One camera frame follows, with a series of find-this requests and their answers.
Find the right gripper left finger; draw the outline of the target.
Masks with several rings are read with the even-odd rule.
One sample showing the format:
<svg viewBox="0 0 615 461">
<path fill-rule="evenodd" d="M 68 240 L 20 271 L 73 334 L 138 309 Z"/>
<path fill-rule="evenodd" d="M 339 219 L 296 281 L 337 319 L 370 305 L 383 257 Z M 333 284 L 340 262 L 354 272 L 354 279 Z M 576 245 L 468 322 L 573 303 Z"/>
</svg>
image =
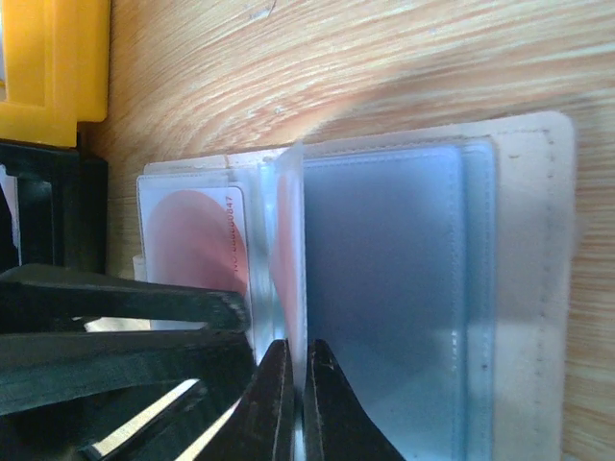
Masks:
<svg viewBox="0 0 615 461">
<path fill-rule="evenodd" d="M 273 341 L 231 417 L 198 460 L 293 458 L 295 389 L 288 342 Z"/>
</svg>

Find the red circle credit card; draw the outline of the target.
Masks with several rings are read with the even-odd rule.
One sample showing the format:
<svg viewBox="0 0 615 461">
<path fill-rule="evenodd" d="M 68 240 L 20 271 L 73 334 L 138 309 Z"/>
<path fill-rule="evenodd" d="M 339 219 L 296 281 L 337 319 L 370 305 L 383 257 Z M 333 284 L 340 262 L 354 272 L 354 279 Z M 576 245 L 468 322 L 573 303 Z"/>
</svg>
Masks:
<svg viewBox="0 0 615 461">
<path fill-rule="evenodd" d="M 245 185 L 219 171 L 136 182 L 146 279 L 234 291 L 252 307 Z"/>
</svg>

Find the beige card holder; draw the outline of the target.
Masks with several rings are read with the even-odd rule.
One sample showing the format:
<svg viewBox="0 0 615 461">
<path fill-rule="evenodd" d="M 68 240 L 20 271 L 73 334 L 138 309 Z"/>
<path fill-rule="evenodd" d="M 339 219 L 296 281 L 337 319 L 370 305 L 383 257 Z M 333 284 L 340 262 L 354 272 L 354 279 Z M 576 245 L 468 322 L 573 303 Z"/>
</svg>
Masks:
<svg viewBox="0 0 615 461">
<path fill-rule="evenodd" d="M 570 119 L 536 112 L 148 164 L 245 185 L 252 325 L 330 346 L 405 460 L 555 460 L 575 247 Z"/>
</svg>

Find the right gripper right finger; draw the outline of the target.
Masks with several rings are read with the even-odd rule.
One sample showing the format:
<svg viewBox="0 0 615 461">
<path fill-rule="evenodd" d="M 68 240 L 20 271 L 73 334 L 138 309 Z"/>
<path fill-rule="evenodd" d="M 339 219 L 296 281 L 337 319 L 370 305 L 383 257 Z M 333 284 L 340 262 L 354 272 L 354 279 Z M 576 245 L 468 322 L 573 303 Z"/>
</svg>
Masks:
<svg viewBox="0 0 615 461">
<path fill-rule="evenodd" d="M 303 399 L 307 460 L 401 460 L 363 410 L 330 346 L 324 340 L 308 347 Z"/>
</svg>

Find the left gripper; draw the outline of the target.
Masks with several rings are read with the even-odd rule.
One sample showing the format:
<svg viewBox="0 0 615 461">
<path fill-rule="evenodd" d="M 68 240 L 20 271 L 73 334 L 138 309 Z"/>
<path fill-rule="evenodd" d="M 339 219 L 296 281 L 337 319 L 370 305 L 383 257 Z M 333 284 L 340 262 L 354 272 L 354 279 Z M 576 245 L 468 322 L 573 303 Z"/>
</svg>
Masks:
<svg viewBox="0 0 615 461">
<path fill-rule="evenodd" d="M 255 369 L 250 315 L 235 292 L 26 264 L 1 274 L 1 312 L 17 322 L 101 317 L 210 329 L 28 333 L 1 338 L 4 415 L 112 390 L 202 379 L 244 387 Z"/>
</svg>

